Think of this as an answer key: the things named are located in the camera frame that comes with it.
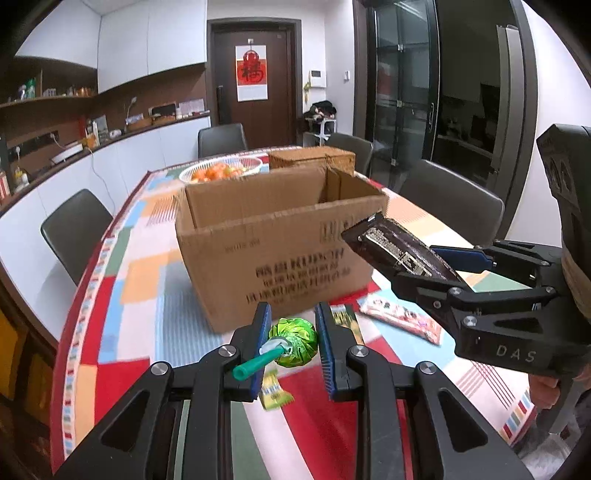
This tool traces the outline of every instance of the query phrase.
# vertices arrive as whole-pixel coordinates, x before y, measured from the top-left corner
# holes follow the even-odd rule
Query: cardboard box
[[[365,287],[372,268],[340,234],[387,196],[327,167],[188,185],[178,196],[178,244],[214,331],[252,322],[267,301],[288,316]]]
[[[269,167],[329,166],[355,173],[355,154],[335,147],[308,147],[269,153]]]

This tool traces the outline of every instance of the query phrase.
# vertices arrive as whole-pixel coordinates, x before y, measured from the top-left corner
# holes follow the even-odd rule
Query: brown wooden door
[[[215,31],[214,85],[220,124],[241,123],[249,148],[280,147],[296,141],[292,92],[293,34],[288,29]],[[267,47],[267,100],[238,102],[236,46]]]

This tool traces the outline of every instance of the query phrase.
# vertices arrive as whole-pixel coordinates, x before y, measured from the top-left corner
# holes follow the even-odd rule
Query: gray chair
[[[199,158],[229,155],[248,150],[242,124],[204,128],[197,137]]]
[[[439,218],[472,245],[495,239],[505,205],[476,183],[427,160],[408,172],[399,194]]]
[[[369,161],[374,151],[374,145],[363,138],[353,135],[333,133],[325,143],[329,147],[336,147],[355,154],[355,171],[363,175],[368,174]]]
[[[89,190],[81,190],[62,203],[41,224],[41,234],[78,285],[112,215]]]

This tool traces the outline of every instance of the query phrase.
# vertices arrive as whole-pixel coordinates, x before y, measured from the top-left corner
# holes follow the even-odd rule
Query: human hand
[[[591,364],[587,364],[576,381],[584,382],[585,389],[591,390]],[[558,402],[560,389],[558,380],[550,377],[530,375],[530,397],[538,408],[552,408]]]

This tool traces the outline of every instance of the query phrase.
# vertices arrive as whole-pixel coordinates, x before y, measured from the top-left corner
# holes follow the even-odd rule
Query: tablecloth
[[[268,162],[265,152],[249,154],[253,153]],[[211,330],[178,248],[174,195],[183,186],[178,175],[184,168],[143,178],[97,247],[79,285],[54,371],[54,471],[151,363],[164,360],[178,367],[197,362],[232,337],[232,332],[219,335]],[[387,216],[427,245],[471,247],[436,218],[388,189],[383,191],[390,196]],[[491,273],[463,276],[477,291],[521,287]],[[332,303],[357,306],[369,292],[379,290],[421,311],[396,299],[377,271],[366,289]],[[311,310],[298,316],[314,322]],[[527,375],[455,357],[454,341],[446,332],[442,345],[434,346],[361,314],[358,320],[370,348],[404,365],[433,361],[508,443],[517,438],[534,408]],[[280,368],[281,385],[296,398],[280,410],[264,411],[258,400],[232,404],[236,479],[353,478],[356,406],[329,401],[319,363],[316,356],[304,367]],[[408,443],[404,444],[409,465]]]

